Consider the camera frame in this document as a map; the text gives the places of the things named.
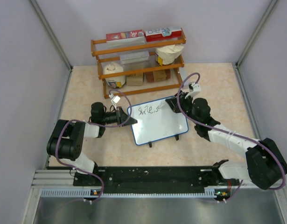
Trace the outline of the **blue framed whiteboard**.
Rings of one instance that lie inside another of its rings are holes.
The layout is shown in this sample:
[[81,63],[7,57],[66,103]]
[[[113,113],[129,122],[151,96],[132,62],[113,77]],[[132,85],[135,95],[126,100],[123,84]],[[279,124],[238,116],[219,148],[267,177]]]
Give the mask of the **blue framed whiteboard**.
[[128,107],[127,113],[137,120],[137,124],[131,125],[137,146],[189,131],[188,121],[182,113],[174,113],[169,106],[158,109],[165,99],[160,98]]

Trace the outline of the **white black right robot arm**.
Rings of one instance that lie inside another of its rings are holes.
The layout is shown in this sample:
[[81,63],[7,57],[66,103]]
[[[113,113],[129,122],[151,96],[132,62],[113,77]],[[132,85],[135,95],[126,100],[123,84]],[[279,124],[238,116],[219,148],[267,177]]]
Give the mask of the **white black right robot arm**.
[[250,139],[237,134],[211,117],[210,106],[204,98],[192,98],[188,92],[167,98],[165,102],[174,113],[182,113],[193,121],[197,134],[209,142],[218,143],[239,154],[244,162],[223,160],[212,172],[214,183],[221,185],[228,179],[251,181],[260,189],[271,189],[287,174],[287,163],[276,143],[270,139]]

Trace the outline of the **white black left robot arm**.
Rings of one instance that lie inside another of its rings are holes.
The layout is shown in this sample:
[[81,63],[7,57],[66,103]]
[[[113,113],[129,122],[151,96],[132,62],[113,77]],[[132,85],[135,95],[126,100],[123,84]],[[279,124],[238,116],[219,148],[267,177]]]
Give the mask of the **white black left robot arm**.
[[68,121],[63,119],[57,121],[47,143],[47,153],[55,156],[58,152],[58,158],[62,162],[82,169],[84,180],[89,185],[95,185],[100,179],[100,174],[94,170],[97,167],[96,163],[82,152],[84,138],[101,138],[105,132],[105,125],[127,126],[138,121],[129,117],[120,106],[111,106],[108,112],[103,103],[96,102],[91,105],[88,122],[73,121],[66,126],[67,123]]

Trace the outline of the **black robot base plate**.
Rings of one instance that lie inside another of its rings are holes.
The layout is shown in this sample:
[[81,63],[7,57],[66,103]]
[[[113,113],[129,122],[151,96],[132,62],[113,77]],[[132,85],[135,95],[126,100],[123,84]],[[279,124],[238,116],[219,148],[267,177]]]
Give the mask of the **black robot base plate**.
[[98,167],[96,177],[75,173],[76,187],[100,187],[104,193],[203,193],[208,186],[234,187],[236,179],[224,179],[210,166]]

